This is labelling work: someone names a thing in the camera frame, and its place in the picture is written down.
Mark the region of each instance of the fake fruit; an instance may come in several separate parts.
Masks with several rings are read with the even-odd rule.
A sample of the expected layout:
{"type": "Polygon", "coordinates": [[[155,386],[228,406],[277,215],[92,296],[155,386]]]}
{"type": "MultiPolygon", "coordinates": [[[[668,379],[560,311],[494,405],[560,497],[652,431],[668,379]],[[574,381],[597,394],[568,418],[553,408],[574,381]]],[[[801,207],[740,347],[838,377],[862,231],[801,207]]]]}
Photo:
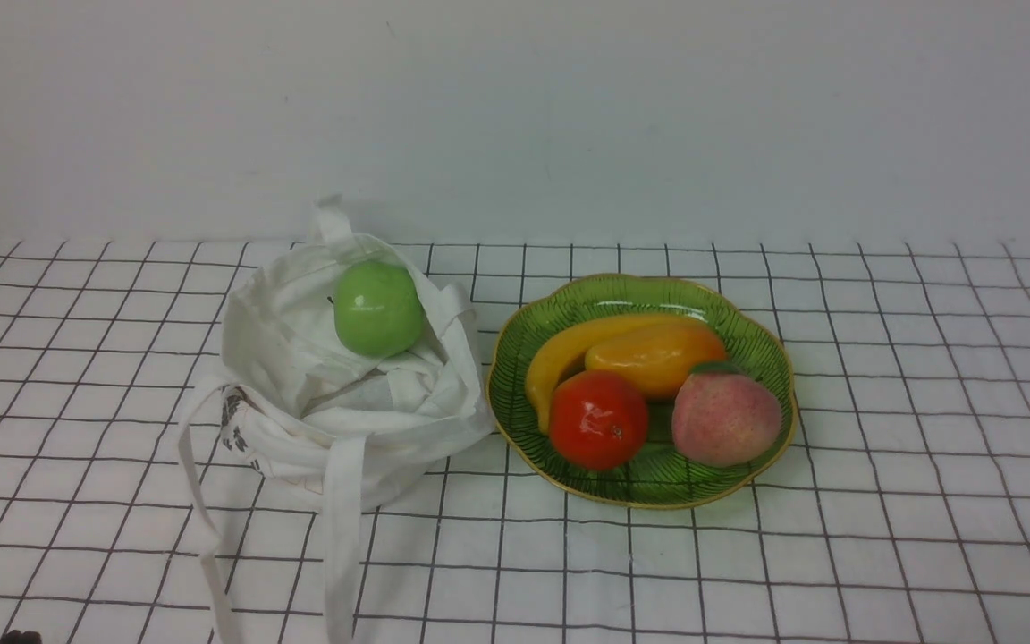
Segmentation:
{"type": "Polygon", "coordinates": [[[424,314],[412,274],[402,266],[362,261],[336,283],[336,335],[365,358],[408,350],[423,334],[424,314]]]}
{"type": "Polygon", "coordinates": [[[760,456],[782,427],[776,396],[726,364],[712,363],[707,368],[714,372],[690,374],[675,399],[671,421],[675,448],[690,461],[715,468],[760,456]]]}
{"type": "Polygon", "coordinates": [[[583,371],[555,391],[547,436],[566,461],[602,472],[618,468],[642,449],[647,423],[646,399],[626,378],[610,371],[583,371]]]}
{"type": "Polygon", "coordinates": [[[697,319],[674,313],[625,313],[569,327],[539,347],[527,367],[523,386],[527,401],[539,415],[539,431],[547,433],[551,427],[552,393],[561,379],[583,368],[583,358],[588,348],[614,336],[658,323],[701,325],[697,319]]]}
{"type": "Polygon", "coordinates": [[[726,345],[703,321],[643,327],[598,342],[586,353],[588,370],[624,376],[647,400],[674,400],[695,364],[726,360],[726,345]]]}

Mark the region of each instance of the white wall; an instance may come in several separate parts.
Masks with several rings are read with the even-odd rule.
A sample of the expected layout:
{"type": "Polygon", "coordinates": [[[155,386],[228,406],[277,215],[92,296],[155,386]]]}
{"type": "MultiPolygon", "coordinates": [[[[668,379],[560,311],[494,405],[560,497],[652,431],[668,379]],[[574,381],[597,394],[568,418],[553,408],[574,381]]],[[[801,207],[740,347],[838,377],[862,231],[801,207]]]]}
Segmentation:
{"type": "Polygon", "coordinates": [[[0,235],[1030,236],[1030,0],[0,0],[0,235]]]}

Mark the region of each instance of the dark object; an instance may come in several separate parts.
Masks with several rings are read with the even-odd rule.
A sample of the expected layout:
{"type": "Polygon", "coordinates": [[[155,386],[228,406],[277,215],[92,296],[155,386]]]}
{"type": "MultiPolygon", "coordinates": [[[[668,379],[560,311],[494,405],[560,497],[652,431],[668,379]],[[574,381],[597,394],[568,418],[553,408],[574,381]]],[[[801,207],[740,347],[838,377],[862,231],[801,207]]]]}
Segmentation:
{"type": "Polygon", "coordinates": [[[0,644],[42,644],[42,636],[33,631],[26,633],[11,631],[0,637],[0,644]]]}

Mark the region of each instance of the green apple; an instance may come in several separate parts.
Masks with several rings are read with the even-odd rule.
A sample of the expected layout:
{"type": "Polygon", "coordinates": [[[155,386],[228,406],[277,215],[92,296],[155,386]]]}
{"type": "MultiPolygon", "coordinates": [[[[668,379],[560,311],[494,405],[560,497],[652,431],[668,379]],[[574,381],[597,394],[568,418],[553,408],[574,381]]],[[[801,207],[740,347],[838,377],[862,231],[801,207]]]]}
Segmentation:
{"type": "Polygon", "coordinates": [[[335,305],[336,334],[352,353],[387,358],[408,350],[423,334],[423,306],[402,266],[350,266],[336,283],[335,305]]]}

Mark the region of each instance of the table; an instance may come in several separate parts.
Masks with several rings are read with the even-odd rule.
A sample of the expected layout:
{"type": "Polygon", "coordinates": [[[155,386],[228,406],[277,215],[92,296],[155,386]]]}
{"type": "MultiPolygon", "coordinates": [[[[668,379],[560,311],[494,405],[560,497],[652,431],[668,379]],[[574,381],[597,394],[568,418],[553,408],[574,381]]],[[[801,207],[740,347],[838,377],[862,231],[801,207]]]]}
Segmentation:
{"type": "MultiPolygon", "coordinates": [[[[172,423],[226,293],[291,245],[1,241],[0,634],[212,640],[172,423]]],[[[471,291],[481,355],[582,274],[719,289],[784,339],[801,425],[670,512],[486,437],[363,517],[356,641],[1030,641],[1030,245],[401,248],[471,291]]],[[[318,641],[315,515],[218,451],[216,413],[195,441],[248,639],[318,641]]]]}

